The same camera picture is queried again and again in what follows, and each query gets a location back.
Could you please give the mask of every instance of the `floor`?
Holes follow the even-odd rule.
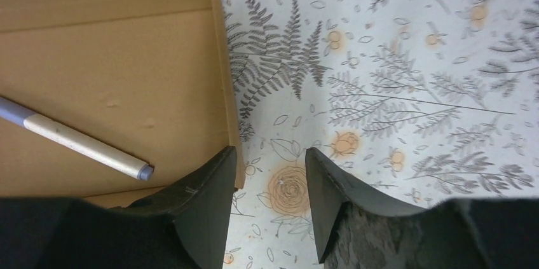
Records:
[[[223,5],[247,164],[223,268],[322,268],[310,147],[421,207],[539,195],[539,0]]]

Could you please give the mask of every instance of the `cardboard box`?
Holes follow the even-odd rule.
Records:
[[[166,186],[240,148],[220,0],[0,0],[0,95],[155,166],[138,181],[0,120],[1,196]]]

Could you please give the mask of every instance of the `orange flower print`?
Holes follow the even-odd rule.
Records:
[[[341,33],[332,31],[327,35],[327,40],[329,42],[329,48],[332,50],[338,50],[341,48]]]
[[[305,168],[287,166],[268,183],[271,208],[283,215],[301,216],[310,208]]]
[[[488,8],[484,1],[474,5],[470,9],[470,21],[472,21],[472,25],[477,28],[478,31],[482,30],[485,26],[485,20],[487,16]]]
[[[442,37],[447,36],[447,34],[440,33],[434,22],[427,22],[426,24],[430,27],[431,30],[431,34],[425,37],[425,43],[427,47],[436,49],[440,45],[445,45],[446,42],[443,40]]]
[[[355,155],[355,151],[359,148],[360,139],[353,132],[347,132],[345,134],[337,133],[335,142],[329,145],[333,149],[333,153],[330,155],[332,157],[346,156],[346,155]]]
[[[234,262],[234,256],[232,255],[232,253],[225,253],[224,254],[224,259],[222,261],[223,263],[227,264],[227,265],[230,265]]]
[[[383,167],[385,169],[391,170],[391,175],[397,177],[398,172],[402,172],[404,169],[404,158],[405,154],[403,151],[398,150],[397,148],[389,147],[389,155],[378,162],[378,164],[385,164]]]
[[[391,155],[391,169],[400,172],[404,168],[404,154],[400,151],[394,151]]]

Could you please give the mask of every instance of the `leaf print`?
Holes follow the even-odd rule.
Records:
[[[296,118],[296,121],[294,122],[294,125],[293,125],[292,127],[294,127],[294,128],[298,127],[299,124],[301,123],[301,119],[302,119],[302,117],[301,117],[301,116],[298,116],[298,117]]]
[[[377,164],[380,165],[380,164],[388,163],[389,161],[390,161],[390,158],[383,158]]]
[[[300,223],[295,226],[293,226],[290,231],[288,231],[289,234],[302,234],[305,232],[308,232],[311,228],[311,225],[309,223]]]
[[[325,2],[321,0],[316,0],[316,1],[311,2],[311,6],[318,10],[321,10],[325,8]]]
[[[273,126],[281,125],[286,120],[288,120],[288,116],[286,114],[281,115],[281,116],[279,116],[278,118],[275,119],[275,121],[273,122]]]
[[[298,157],[301,153],[301,146],[299,145],[299,143],[297,141],[292,141],[292,153]]]
[[[399,25],[407,25],[407,24],[410,24],[410,20],[406,19],[406,18],[394,18],[393,21],[396,23],[396,24],[399,24]]]
[[[283,216],[279,216],[275,219],[272,219],[271,222],[272,223],[282,223],[282,224],[290,224],[292,222],[292,220],[294,220],[296,217],[295,216],[291,216],[291,215],[283,215]]]
[[[462,57],[457,57],[453,60],[453,64],[463,64],[465,62],[468,62],[469,58],[468,57],[465,57],[465,56],[462,56]]]
[[[256,195],[258,197],[258,200],[262,202],[263,205],[265,205],[267,208],[272,209],[271,200],[270,200],[270,194],[269,193],[260,193]]]
[[[282,139],[271,139],[271,147],[285,161],[294,162],[297,156],[292,150],[292,142]]]
[[[359,43],[369,43],[372,40],[374,40],[374,37],[372,37],[372,36],[363,36],[363,37],[359,38],[359,40],[357,42],[359,42]]]
[[[273,251],[270,247],[266,250],[266,254],[268,255],[269,261],[273,263],[274,257],[273,257]]]
[[[442,181],[436,181],[436,183],[434,184],[434,188],[445,195],[451,195],[451,190]]]
[[[346,161],[344,164],[339,165],[340,167],[344,169],[351,169],[353,168],[353,162],[352,161]]]
[[[320,140],[316,140],[311,147],[321,148],[322,142]]]

